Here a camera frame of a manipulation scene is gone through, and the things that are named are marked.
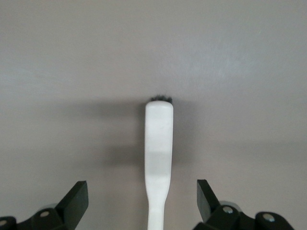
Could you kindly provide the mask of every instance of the black bristle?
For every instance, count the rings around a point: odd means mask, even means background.
[[[169,103],[173,103],[173,99],[171,97],[166,97],[164,95],[157,95],[156,97],[152,97],[151,101],[164,101],[164,102],[169,102]]]

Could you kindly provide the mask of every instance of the table surface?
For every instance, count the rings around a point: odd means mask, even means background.
[[[307,2],[0,2],[0,216],[86,180],[77,230],[144,230],[144,105],[174,100],[165,230],[196,180],[249,216],[307,225]]]

